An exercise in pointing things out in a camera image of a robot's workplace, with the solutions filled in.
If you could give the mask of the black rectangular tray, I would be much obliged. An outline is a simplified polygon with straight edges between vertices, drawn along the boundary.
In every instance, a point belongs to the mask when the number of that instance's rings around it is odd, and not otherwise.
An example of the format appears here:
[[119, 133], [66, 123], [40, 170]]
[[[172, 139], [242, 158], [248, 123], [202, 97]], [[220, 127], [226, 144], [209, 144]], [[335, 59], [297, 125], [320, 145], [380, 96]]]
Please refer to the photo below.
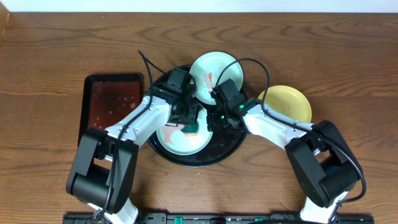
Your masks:
[[78, 141], [90, 128], [105, 129], [125, 118], [142, 101], [143, 74], [94, 74], [85, 78]]

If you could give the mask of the black round tray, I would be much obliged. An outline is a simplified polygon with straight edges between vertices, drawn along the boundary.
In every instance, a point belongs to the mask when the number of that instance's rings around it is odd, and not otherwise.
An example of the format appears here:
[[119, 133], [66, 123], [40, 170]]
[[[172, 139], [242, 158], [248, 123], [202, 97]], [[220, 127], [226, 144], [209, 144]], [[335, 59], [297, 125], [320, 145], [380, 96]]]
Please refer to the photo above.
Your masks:
[[232, 155], [243, 143], [246, 135], [247, 132], [237, 130], [216, 132], [203, 149], [187, 156], [168, 151], [161, 145], [156, 133], [153, 133], [147, 142], [156, 153], [174, 164], [187, 167], [203, 167], [221, 162]]

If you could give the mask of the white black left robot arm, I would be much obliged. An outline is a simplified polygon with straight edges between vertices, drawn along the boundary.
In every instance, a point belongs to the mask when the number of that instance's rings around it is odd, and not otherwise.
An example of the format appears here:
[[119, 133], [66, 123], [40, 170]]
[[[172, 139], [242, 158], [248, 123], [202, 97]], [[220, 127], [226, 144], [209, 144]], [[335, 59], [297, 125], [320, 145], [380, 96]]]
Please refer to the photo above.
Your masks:
[[95, 209], [88, 223], [134, 223], [137, 208], [129, 194], [141, 146], [167, 123], [195, 124], [201, 105], [157, 90], [104, 130], [87, 129], [78, 145], [66, 191]]

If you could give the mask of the yellow plate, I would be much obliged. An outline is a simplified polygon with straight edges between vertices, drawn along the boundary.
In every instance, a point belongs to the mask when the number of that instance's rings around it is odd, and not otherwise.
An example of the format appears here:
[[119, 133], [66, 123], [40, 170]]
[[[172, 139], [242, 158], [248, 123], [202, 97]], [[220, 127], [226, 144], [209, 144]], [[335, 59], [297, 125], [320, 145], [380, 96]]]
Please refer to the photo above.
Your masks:
[[268, 89], [265, 102], [275, 111], [293, 119], [311, 122], [312, 108], [303, 93], [291, 86], [276, 85]]

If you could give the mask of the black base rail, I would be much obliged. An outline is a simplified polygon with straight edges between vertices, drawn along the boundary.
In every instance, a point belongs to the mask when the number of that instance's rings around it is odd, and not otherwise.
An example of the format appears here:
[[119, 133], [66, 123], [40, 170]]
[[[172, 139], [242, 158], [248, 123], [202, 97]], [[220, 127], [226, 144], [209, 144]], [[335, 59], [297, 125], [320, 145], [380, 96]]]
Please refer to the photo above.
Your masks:
[[[63, 224], [90, 223], [89, 214], [64, 214]], [[305, 222], [294, 214], [272, 215], [245, 215], [245, 216], [221, 216], [221, 215], [167, 215], [166, 213], [145, 213], [138, 216], [135, 223], [139, 224], [243, 224], [243, 223], [310, 223]], [[348, 215], [336, 216], [332, 223], [337, 224], [374, 224], [373, 216]]]

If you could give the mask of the green orange sponge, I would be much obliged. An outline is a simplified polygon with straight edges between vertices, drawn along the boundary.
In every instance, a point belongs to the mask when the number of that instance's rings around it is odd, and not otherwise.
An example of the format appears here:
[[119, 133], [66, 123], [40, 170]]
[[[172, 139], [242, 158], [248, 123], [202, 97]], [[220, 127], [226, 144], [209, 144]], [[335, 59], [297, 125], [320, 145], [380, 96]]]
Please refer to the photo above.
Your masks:
[[181, 132], [186, 136], [197, 136], [199, 132], [199, 125], [198, 124], [188, 124], [185, 125]]

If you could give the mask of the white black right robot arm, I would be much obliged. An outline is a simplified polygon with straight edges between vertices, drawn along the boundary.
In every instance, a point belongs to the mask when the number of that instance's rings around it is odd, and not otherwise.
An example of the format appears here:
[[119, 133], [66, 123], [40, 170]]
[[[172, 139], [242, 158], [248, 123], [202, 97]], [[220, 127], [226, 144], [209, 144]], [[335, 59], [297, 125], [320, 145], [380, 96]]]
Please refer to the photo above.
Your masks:
[[313, 124], [297, 121], [273, 110], [257, 98], [247, 102], [218, 102], [207, 117], [210, 131], [246, 131], [285, 150], [298, 183], [306, 195], [300, 212], [303, 221], [331, 223], [338, 207], [357, 182], [366, 193], [358, 160], [336, 126], [327, 120]]

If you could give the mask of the light blue plate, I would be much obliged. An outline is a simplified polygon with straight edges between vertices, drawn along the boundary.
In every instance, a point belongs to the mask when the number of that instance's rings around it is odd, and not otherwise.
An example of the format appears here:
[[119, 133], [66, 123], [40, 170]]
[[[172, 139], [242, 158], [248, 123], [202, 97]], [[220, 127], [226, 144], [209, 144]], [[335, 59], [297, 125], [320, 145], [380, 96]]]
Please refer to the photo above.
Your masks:
[[[205, 104], [216, 105], [216, 101], [211, 97], [211, 92], [223, 69], [235, 60], [233, 56], [224, 52], [209, 52], [200, 56], [189, 71], [196, 82], [195, 97]], [[244, 78], [239, 63], [234, 63], [223, 73], [219, 84], [229, 78], [232, 79], [238, 90], [242, 88]]]
[[205, 148], [210, 142], [213, 133], [207, 129], [207, 110], [202, 108], [199, 112], [197, 123], [199, 132], [197, 136], [186, 136], [181, 132], [183, 124], [167, 123], [156, 131], [160, 144], [169, 152], [187, 156], [197, 153]]

